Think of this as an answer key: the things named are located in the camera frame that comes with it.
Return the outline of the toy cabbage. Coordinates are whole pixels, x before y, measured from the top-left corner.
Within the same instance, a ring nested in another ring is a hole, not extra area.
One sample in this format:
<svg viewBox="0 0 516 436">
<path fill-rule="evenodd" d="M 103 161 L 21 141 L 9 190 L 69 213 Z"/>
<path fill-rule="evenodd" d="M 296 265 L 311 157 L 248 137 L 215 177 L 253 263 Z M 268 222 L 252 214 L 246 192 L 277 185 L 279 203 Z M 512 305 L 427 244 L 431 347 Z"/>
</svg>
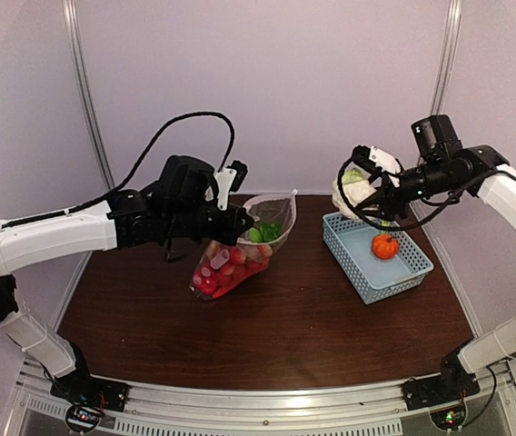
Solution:
<svg viewBox="0 0 516 436">
<path fill-rule="evenodd" d="M 332 204 L 345 218 L 359 222 L 360 219 L 348 208 L 338 189 L 337 180 L 332 184 Z M 368 183 L 360 170 L 355 168 L 347 170 L 342 176 L 342 187 L 351 205 L 356 206 L 376 192 L 376 189 Z"/>
</svg>

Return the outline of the orange toy carrot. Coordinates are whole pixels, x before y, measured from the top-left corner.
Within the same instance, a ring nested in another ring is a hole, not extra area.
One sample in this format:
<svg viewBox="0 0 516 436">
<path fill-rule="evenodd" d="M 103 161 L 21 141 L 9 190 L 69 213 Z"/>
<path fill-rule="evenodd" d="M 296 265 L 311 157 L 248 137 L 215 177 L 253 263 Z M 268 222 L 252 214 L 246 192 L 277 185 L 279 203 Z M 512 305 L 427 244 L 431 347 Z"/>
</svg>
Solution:
<svg viewBox="0 0 516 436">
<path fill-rule="evenodd" d="M 249 230 L 249 239 L 252 243 L 271 243 L 278 239 L 282 232 L 283 226 L 280 223 L 261 223 Z"/>
</svg>

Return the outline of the clear polka dot zip bag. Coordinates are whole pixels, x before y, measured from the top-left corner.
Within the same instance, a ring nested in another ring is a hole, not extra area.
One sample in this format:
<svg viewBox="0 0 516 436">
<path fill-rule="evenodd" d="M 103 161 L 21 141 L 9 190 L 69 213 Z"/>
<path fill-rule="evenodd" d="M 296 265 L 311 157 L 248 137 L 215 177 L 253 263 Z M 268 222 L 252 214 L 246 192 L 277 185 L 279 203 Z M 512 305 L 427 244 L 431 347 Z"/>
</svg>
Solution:
<svg viewBox="0 0 516 436">
<path fill-rule="evenodd" d="M 254 219 L 235 246 L 210 242 L 190 281 L 190 291 L 211 301 L 265 271 L 289 237 L 297 218 L 296 189 L 285 194 L 262 194 L 243 207 Z"/>
</svg>

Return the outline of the red toy bell pepper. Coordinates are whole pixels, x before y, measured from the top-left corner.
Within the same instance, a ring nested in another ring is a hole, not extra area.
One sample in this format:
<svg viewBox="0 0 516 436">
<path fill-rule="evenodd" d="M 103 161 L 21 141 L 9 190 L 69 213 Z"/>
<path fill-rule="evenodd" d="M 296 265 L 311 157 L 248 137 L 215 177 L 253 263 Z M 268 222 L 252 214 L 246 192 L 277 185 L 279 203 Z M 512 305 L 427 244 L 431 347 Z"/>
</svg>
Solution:
<svg viewBox="0 0 516 436">
<path fill-rule="evenodd" d="M 193 287 L 203 297 L 217 299 L 229 292 L 228 280 L 209 265 L 202 266 L 193 276 Z"/>
</svg>

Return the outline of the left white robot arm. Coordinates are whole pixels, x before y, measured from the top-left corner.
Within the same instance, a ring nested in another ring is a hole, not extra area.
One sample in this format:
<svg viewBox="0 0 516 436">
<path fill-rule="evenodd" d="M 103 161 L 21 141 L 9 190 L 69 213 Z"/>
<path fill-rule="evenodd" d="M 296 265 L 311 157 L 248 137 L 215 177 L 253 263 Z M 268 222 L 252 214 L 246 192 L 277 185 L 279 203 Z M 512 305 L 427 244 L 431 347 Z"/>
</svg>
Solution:
<svg viewBox="0 0 516 436">
<path fill-rule="evenodd" d="M 169 248 L 178 238 L 233 246 L 253 226 L 243 207 L 228 202 L 246 175 L 239 161 L 216 170 L 197 158 L 173 155 L 159 179 L 140 191 L 115 190 L 88 206 L 0 220 L 0 330 L 62 380 L 77 402 L 92 401 L 98 385 L 82 352 L 18 300 L 14 273 L 77 253 L 147 243 Z"/>
</svg>

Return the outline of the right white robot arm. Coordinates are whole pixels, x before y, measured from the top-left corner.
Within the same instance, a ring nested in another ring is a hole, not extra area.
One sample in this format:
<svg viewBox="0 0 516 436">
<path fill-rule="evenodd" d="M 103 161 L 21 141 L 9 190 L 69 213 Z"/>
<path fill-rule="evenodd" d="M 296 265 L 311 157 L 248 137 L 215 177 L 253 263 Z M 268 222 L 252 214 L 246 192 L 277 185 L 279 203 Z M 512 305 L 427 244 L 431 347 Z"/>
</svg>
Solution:
<svg viewBox="0 0 516 436">
<path fill-rule="evenodd" d="M 422 161 L 411 169 L 402 169 L 397 158 L 374 146 L 352 150 L 351 163 L 380 183 L 352 208 L 357 217 L 392 222 L 405 217 L 410 203 L 445 194 L 446 199 L 422 219 L 428 223 L 468 193 L 516 232 L 516 170 L 508 160 L 488 145 L 464 147 L 446 114 L 421 119 L 412 125 L 412 133 Z M 433 381 L 433 393 L 439 400 L 451 401 L 471 389 L 475 373 L 513 357 L 516 315 L 446 356 Z"/>
</svg>

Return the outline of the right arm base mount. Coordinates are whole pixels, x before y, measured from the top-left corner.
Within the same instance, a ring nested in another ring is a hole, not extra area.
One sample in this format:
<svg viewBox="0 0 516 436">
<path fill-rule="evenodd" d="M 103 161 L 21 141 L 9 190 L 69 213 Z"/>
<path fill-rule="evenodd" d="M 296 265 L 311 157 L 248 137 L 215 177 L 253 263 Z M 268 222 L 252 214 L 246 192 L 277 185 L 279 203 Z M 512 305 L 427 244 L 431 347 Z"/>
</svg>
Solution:
<svg viewBox="0 0 516 436">
<path fill-rule="evenodd" d="M 437 430 L 458 431 L 468 422 L 466 400 L 480 392 L 471 377 L 459 386 L 448 384 L 441 375 L 410 378 L 402 385 L 402 396 L 408 411 L 427 409 Z"/>
</svg>

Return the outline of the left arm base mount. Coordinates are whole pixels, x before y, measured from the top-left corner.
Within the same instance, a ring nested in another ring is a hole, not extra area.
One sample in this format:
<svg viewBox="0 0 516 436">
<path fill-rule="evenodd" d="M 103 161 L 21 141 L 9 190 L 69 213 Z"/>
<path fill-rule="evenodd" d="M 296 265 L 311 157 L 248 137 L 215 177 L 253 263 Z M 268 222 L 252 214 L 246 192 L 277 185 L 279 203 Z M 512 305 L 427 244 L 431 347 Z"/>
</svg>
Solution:
<svg viewBox="0 0 516 436">
<path fill-rule="evenodd" d="M 44 377 L 51 383 L 50 393 L 68 402 L 64 423 L 74 435 L 94 431 L 107 411 L 124 411 L 129 385 L 94 377 L 84 361 L 77 361 L 73 370 L 55 377 L 43 366 Z"/>
</svg>

